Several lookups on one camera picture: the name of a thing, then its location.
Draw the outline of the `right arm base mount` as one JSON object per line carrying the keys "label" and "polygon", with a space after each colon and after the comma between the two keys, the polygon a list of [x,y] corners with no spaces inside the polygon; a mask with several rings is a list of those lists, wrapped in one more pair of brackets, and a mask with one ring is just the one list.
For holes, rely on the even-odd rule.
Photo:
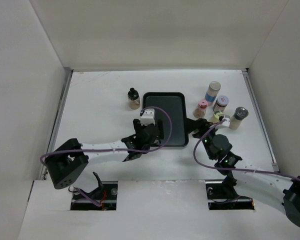
{"label": "right arm base mount", "polygon": [[206,182],[205,188],[208,208],[211,211],[255,209],[252,198],[239,196],[233,188],[223,185],[221,181]]}

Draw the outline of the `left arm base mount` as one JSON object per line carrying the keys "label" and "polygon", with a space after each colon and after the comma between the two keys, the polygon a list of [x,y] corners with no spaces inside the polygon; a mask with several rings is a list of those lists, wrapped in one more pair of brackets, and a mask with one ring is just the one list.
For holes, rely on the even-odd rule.
{"label": "left arm base mount", "polygon": [[95,189],[84,192],[77,191],[76,187],[69,186],[68,192],[72,194],[71,211],[115,211],[117,209],[118,182],[102,181],[96,172],[94,175]]}

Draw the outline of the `yellow cap spice bottle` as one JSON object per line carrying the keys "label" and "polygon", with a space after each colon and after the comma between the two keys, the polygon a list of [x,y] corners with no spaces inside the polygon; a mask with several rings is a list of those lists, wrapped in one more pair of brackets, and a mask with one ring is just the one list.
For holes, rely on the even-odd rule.
{"label": "yellow cap spice bottle", "polygon": [[223,117],[223,116],[224,116],[224,113],[222,111],[216,111],[211,116],[209,122],[216,124],[220,121],[220,117]]}

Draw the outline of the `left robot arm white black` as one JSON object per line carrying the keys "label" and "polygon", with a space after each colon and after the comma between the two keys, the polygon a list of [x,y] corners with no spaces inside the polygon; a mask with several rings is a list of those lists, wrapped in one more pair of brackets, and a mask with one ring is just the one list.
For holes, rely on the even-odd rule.
{"label": "left robot arm white black", "polygon": [[151,146],[164,138],[163,121],[142,125],[138,119],[133,120],[135,134],[121,140],[104,144],[83,144],[77,138],[71,138],[57,150],[44,156],[53,186],[56,190],[74,186],[83,190],[90,199],[102,195],[102,186],[90,182],[86,168],[106,162],[128,162],[139,159],[150,152]]}

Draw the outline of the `brown spice bottle black cap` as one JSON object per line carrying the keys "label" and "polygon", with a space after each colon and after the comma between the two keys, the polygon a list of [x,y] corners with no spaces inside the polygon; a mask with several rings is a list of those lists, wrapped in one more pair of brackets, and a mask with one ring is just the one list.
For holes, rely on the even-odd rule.
{"label": "brown spice bottle black cap", "polygon": [[140,101],[140,95],[139,92],[131,87],[127,93],[127,98],[128,98],[128,106],[133,109],[137,110],[140,108],[141,101]]}

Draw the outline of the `tall blue label spice jar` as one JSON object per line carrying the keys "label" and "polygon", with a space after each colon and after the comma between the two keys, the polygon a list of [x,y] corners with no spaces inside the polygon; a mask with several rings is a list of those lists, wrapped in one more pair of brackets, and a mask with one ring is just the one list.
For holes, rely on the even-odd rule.
{"label": "tall blue label spice jar", "polygon": [[209,84],[204,97],[204,99],[207,101],[208,106],[211,106],[213,104],[220,89],[221,89],[221,84],[218,81],[212,81]]}

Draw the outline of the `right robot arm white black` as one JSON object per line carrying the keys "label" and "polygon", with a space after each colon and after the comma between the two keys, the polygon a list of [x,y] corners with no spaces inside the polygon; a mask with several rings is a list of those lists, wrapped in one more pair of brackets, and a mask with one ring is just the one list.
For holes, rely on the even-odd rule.
{"label": "right robot arm white black", "polygon": [[203,144],[207,156],[215,161],[207,165],[197,158],[200,166],[216,170],[225,179],[222,192],[228,198],[250,197],[283,213],[294,225],[300,228],[300,176],[291,176],[281,172],[266,171],[253,165],[237,168],[242,158],[232,152],[232,144],[225,135],[218,134],[217,128],[226,125],[226,118],[212,123],[206,119],[186,119],[185,129],[197,139],[193,152]]}

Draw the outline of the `white powder bottle black cap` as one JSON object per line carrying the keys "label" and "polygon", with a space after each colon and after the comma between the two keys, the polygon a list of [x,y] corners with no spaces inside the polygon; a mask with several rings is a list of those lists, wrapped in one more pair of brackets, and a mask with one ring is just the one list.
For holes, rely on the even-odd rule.
{"label": "white powder bottle black cap", "polygon": [[236,130],[241,125],[242,121],[249,115],[249,111],[242,106],[235,109],[233,116],[230,118],[229,128]]}

